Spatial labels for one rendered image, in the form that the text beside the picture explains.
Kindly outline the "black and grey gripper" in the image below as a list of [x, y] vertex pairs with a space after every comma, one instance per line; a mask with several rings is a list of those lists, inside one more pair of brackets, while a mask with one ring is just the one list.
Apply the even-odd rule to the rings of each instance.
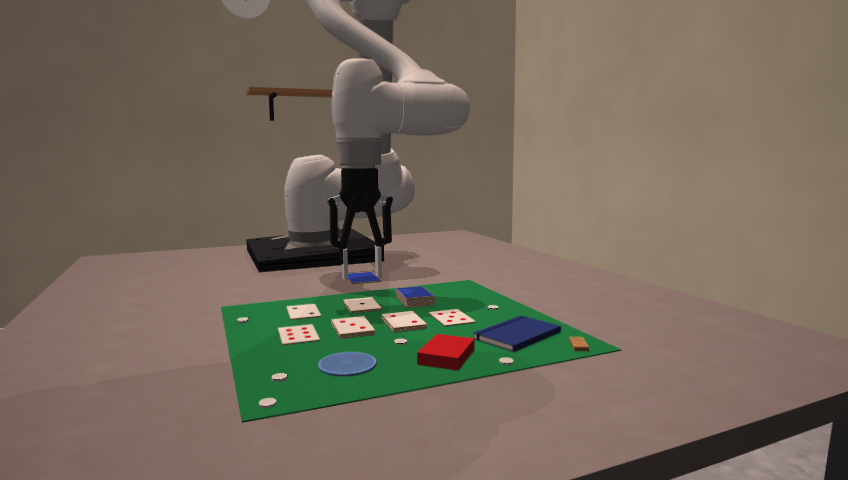
[[[341, 191], [338, 196], [328, 198], [330, 208], [330, 243], [339, 248], [342, 264], [342, 278], [348, 280], [347, 243], [355, 213], [366, 212], [375, 239], [375, 275], [382, 278], [383, 247], [392, 242], [391, 205], [393, 198], [382, 195], [378, 189], [378, 169], [347, 169], [341, 170]], [[371, 185], [371, 186], [370, 186]], [[383, 237], [378, 226], [374, 206], [380, 199], [383, 215]], [[338, 241], [338, 210], [339, 202], [347, 207], [346, 217]], [[350, 211], [349, 211], [350, 210]], [[377, 241], [378, 240], [378, 241]]]

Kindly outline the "blue flat round disc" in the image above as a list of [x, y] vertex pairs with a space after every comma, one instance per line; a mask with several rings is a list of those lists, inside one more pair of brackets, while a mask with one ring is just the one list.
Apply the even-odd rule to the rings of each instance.
[[375, 368], [376, 359], [361, 352], [341, 352], [328, 355], [318, 363], [318, 369], [332, 376], [355, 376]]

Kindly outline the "dark blue book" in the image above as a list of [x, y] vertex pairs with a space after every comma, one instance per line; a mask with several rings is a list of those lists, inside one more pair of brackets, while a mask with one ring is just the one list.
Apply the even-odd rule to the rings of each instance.
[[475, 331], [473, 338], [516, 352], [560, 332], [560, 325], [520, 315]]

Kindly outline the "beige card with black dots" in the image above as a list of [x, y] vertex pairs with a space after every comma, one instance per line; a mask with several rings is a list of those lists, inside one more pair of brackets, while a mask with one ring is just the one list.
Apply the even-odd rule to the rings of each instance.
[[286, 306], [290, 320], [321, 317], [315, 304]]

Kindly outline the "red square block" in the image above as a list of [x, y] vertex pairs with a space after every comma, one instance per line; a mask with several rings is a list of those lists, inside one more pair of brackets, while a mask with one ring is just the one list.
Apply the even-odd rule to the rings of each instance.
[[436, 334], [417, 352], [417, 365], [459, 370], [474, 351], [474, 340]]

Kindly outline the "green felt playing mat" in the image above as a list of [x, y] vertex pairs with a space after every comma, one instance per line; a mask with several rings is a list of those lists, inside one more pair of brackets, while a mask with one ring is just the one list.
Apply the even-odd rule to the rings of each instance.
[[[395, 288], [221, 307], [241, 420], [255, 421], [369, 400], [561, 362], [621, 349], [562, 323], [471, 280], [418, 285], [435, 295], [436, 305], [406, 308]], [[372, 297], [381, 311], [350, 313], [343, 300]], [[321, 317], [290, 320], [286, 306], [315, 304]], [[496, 305], [497, 310], [488, 306]], [[429, 312], [458, 309], [476, 323], [444, 326]], [[427, 329], [395, 332], [381, 314], [413, 311]], [[475, 340], [459, 370], [417, 365], [417, 352], [436, 334], [473, 338], [473, 332], [525, 316], [561, 326], [561, 332], [512, 352]], [[364, 316], [375, 335], [339, 339], [331, 319]], [[249, 318], [238, 323], [237, 318]], [[278, 328], [313, 324], [320, 341], [282, 345]], [[569, 337], [584, 337], [589, 351], [574, 351]], [[396, 345], [394, 340], [406, 339]], [[376, 366], [355, 376], [332, 376], [318, 361], [341, 352], [373, 356]], [[502, 365], [500, 358], [513, 359]], [[287, 374], [281, 382], [277, 373]], [[276, 399], [271, 408], [259, 401]]]

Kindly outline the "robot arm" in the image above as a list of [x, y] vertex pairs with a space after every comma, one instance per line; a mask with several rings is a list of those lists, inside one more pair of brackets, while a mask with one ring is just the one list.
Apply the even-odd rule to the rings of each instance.
[[[350, 1], [357, 20], [342, 9], [341, 1]], [[362, 58], [343, 61], [334, 76], [338, 165], [377, 168], [380, 193], [393, 198], [391, 214], [406, 208], [415, 192], [410, 171], [391, 149], [391, 133], [450, 133], [466, 123], [470, 111], [462, 89], [421, 69], [392, 45], [390, 20], [396, 20], [402, 4], [409, 1], [305, 0], [319, 23]], [[391, 73], [397, 83], [392, 83]], [[342, 169], [323, 155], [301, 158], [293, 161], [285, 184], [289, 233], [272, 238], [271, 245], [285, 247], [286, 254], [339, 249], [330, 243], [327, 198], [339, 195]]]

